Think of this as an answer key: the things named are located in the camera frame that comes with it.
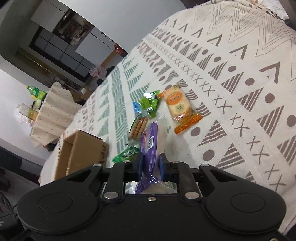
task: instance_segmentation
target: green snack package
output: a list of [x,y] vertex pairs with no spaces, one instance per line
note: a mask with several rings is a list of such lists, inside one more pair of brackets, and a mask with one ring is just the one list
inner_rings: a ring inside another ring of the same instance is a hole
[[139,104],[142,110],[148,110],[149,118],[156,117],[154,113],[158,104],[157,95],[160,91],[154,91],[150,93],[144,93],[143,97],[140,99]]
[[116,157],[113,158],[113,162],[117,163],[120,161],[130,160],[134,161],[140,152],[140,149],[134,146],[130,146],[125,149],[122,153],[118,154]]

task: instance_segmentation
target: table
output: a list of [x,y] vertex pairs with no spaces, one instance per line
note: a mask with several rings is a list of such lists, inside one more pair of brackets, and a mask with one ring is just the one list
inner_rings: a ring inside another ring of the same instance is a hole
[[[209,1],[178,12],[148,34],[87,100],[64,133],[101,137],[112,158],[125,149],[144,92],[179,84],[203,119],[176,135],[168,108],[166,156],[208,163],[285,199],[280,231],[296,220],[296,32],[245,0]],[[62,139],[45,162],[55,173]]]
[[35,146],[47,145],[59,138],[72,122],[81,105],[59,82],[53,83],[34,122],[30,138]]

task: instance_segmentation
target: snack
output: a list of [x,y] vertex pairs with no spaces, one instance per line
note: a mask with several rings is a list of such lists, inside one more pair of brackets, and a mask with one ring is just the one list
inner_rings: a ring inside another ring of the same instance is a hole
[[164,116],[152,122],[141,136],[141,152],[144,154],[143,175],[136,193],[174,193],[160,181],[159,154],[165,151],[166,120]]
[[192,109],[189,100],[178,85],[173,85],[160,93],[158,97],[165,100],[172,119],[178,123],[178,126],[175,127],[176,134],[202,119],[201,115]]
[[122,153],[118,154],[113,158],[113,162],[117,163],[120,161],[130,160],[134,161],[139,153],[140,149],[134,146],[130,146],[125,149]]
[[143,97],[139,100],[139,102],[133,102],[133,109],[135,114],[142,113],[144,116],[148,116],[149,118],[156,117],[154,113],[158,104],[157,95],[159,91],[154,91],[151,93],[144,93]]
[[148,117],[139,115],[133,122],[128,136],[129,140],[139,141],[143,131],[146,128]]

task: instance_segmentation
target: white cloth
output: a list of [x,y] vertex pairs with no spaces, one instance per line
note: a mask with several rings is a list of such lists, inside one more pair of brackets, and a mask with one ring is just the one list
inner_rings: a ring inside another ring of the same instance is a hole
[[33,125],[31,139],[35,146],[47,145],[59,138],[71,124],[81,105],[74,102],[70,91],[55,82],[48,91]]

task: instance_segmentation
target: cabinet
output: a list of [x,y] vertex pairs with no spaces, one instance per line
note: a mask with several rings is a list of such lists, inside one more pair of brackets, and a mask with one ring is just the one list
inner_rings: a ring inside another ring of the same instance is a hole
[[67,12],[69,10],[69,7],[67,7],[65,4],[61,3],[58,0],[46,0],[47,2],[49,2],[50,4],[56,6],[59,10],[63,11],[63,12]]
[[89,33],[77,47],[76,52],[93,64],[101,64],[113,50]]
[[64,14],[65,13],[56,6],[43,0],[33,14],[31,20],[49,32],[52,32]]
[[109,39],[107,36],[105,36],[101,30],[98,30],[96,27],[93,28],[93,30],[91,31],[91,33],[97,37],[98,39],[100,39],[104,44],[106,44],[108,47],[110,47],[112,50],[114,50],[114,44],[115,42],[112,41],[111,39]]

